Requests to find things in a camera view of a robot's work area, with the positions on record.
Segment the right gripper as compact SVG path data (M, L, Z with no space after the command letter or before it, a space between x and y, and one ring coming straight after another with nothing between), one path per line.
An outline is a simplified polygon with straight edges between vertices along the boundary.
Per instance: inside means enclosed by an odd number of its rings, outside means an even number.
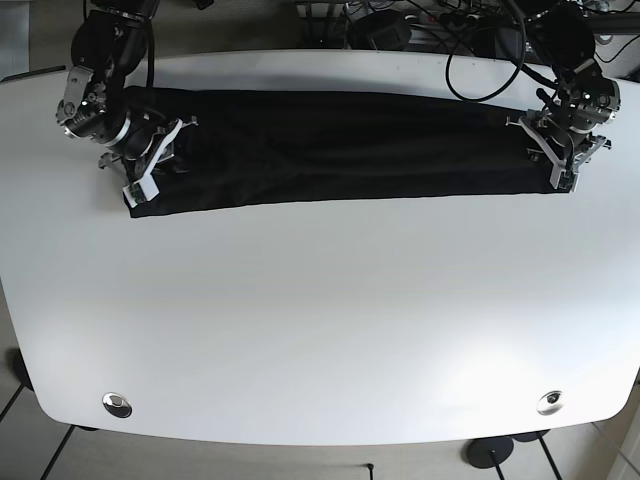
M122 125L111 139L106 140L104 135L97 138L107 149L101 155L98 167L115 172L123 180L123 188L144 176L153 177L153 171L159 163L174 158L174 142L178 134L187 127L197 125L196 116L187 120L166 120L151 115L125 115Z

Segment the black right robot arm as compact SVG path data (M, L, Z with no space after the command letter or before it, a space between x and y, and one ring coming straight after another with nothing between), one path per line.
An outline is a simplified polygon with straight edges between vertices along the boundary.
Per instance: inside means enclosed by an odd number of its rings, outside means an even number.
M150 93L155 79L152 18L157 1L94 1L83 10L84 22L71 46L69 71L56 122L66 136L89 139L108 150L99 167L123 176L123 194L135 208L155 199L157 165L174 157L174 142L197 118L166 117L123 94L126 77L147 61Z

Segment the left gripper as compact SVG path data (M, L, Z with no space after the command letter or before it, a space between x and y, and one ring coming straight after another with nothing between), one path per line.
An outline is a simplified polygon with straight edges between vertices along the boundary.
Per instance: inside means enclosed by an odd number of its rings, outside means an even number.
M551 165L550 173L554 167L575 172L578 179L573 191L577 188L581 168L598 150L612 147L609 139L591 130L562 127L550 112L526 112L517 120L508 117L506 126L519 127L526 133L536 144L527 148L529 156L534 161L544 156Z

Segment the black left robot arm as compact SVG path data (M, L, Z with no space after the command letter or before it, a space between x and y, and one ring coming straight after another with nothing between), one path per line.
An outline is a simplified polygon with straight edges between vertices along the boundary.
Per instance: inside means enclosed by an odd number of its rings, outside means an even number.
M568 194L580 167L610 141L595 134L620 109L618 84L595 59L595 40L566 1L509 1L519 31L511 61L541 87L540 110L515 112L483 137L485 146L435 185L440 196Z

